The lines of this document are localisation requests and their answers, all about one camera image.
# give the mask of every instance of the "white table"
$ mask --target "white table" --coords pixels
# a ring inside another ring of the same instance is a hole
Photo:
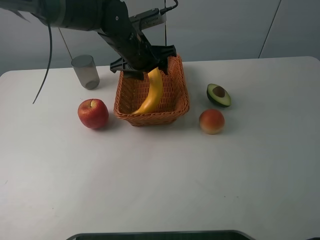
[[[184,63],[190,111],[167,126],[78,119],[89,98],[113,111],[118,74],[96,90],[72,68],[0,78],[0,239],[78,233],[239,230],[256,240],[320,237],[320,62],[311,57]],[[209,83],[230,93],[221,135],[198,117]]]

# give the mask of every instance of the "yellow banana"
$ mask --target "yellow banana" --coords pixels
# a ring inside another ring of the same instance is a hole
[[[149,76],[149,93],[141,107],[132,114],[147,114],[156,110],[164,93],[164,84],[159,68],[153,69],[148,73]]]

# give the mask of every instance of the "wire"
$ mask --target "wire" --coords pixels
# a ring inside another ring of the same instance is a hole
[[[160,14],[161,15],[165,14],[166,12],[171,11],[172,9],[175,9],[176,7],[178,7],[178,5],[179,5],[178,0],[173,0],[173,1],[175,2],[175,5],[174,6],[165,7],[163,9],[161,9],[160,10]]]
[[[34,99],[34,101],[33,101],[32,104],[35,104],[35,102],[36,102],[36,100],[37,100],[37,98],[38,98],[38,96],[39,96],[39,94],[40,94],[40,92],[41,92],[41,90],[42,90],[42,87],[43,87],[44,84],[45,84],[45,81],[46,81],[46,79],[47,79],[47,75],[48,75],[48,72],[49,72],[49,69],[50,69],[51,59],[52,59],[52,32],[51,32],[51,26],[50,26],[49,21],[47,21],[47,24],[48,24],[49,38],[50,38],[50,55],[49,55],[49,62],[48,62],[48,67],[46,68],[46,73],[45,73],[45,75],[44,75],[44,79],[43,79],[43,81],[42,81],[42,84],[41,84],[41,86],[40,86],[40,89],[39,89],[38,93],[36,94],[35,99]]]

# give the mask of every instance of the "avocado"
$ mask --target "avocado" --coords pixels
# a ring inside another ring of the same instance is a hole
[[[231,97],[229,93],[221,86],[210,83],[206,88],[206,95],[208,99],[223,108],[231,106]]]

